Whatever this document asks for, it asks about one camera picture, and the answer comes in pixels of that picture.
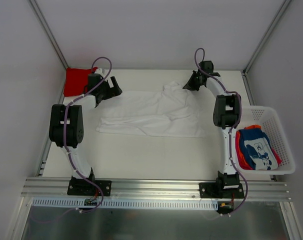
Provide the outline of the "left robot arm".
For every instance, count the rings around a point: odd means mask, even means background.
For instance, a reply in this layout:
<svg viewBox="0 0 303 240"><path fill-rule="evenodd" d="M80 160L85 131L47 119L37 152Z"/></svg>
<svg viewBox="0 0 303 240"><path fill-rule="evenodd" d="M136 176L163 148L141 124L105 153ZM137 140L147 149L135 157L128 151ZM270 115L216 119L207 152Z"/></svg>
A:
<svg viewBox="0 0 303 240"><path fill-rule="evenodd" d="M78 184L84 195L95 192L96 183L93 168L84 155L81 143L84 139L84 115L96 108L102 101L122 94L115 76L103 73L90 73L84 92L68 104L54 104L51 107L49 139L55 143L67 157L71 167L71 182Z"/></svg>

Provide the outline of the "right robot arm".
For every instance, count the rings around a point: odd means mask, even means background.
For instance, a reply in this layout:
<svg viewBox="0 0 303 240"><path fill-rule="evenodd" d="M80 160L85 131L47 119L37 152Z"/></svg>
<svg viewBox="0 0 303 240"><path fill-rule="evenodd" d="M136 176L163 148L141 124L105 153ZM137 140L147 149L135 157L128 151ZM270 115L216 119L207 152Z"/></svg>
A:
<svg viewBox="0 0 303 240"><path fill-rule="evenodd" d="M198 70L192 72L183 88L198 91L204 86L213 94L213 124L220 130L222 140L222 169L217 172L214 184L204 186L200 190L213 197L226 198L240 186L240 175L235 165L235 139L241 119L241 98L238 93L226 89L220 74L214 71L212 61L203 60L196 66Z"/></svg>

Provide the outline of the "white t-shirt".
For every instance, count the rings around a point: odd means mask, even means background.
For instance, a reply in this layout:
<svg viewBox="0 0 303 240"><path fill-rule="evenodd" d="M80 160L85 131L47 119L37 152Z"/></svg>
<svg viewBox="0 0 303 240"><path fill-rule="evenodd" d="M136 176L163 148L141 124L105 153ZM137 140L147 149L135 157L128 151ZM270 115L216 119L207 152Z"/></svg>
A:
<svg viewBox="0 0 303 240"><path fill-rule="evenodd" d="M124 91L98 106L96 131L149 137L203 138L200 106L194 94L175 82L159 92Z"/></svg>

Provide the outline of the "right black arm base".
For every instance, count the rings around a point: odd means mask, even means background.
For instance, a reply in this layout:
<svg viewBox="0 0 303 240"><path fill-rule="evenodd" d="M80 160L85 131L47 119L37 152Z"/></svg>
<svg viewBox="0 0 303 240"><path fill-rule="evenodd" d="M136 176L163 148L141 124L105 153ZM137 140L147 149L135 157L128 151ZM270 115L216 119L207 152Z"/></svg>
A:
<svg viewBox="0 0 303 240"><path fill-rule="evenodd" d="M199 194L202 199L244 199L245 192L242 184L236 188L226 188L218 186L215 182L201 182L199 183Z"/></svg>

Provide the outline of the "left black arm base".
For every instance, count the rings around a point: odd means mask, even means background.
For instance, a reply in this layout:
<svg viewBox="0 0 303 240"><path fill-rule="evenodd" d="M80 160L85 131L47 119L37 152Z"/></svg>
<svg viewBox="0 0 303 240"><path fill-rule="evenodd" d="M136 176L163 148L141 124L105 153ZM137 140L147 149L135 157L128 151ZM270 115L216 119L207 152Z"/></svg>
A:
<svg viewBox="0 0 303 240"><path fill-rule="evenodd" d="M111 195L112 181L110 180L95 180L94 183L100 187L103 196L109 197ZM83 179L72 178L69 181L67 195L69 196L94 196L98 192L98 196L101 196L100 191Z"/></svg>

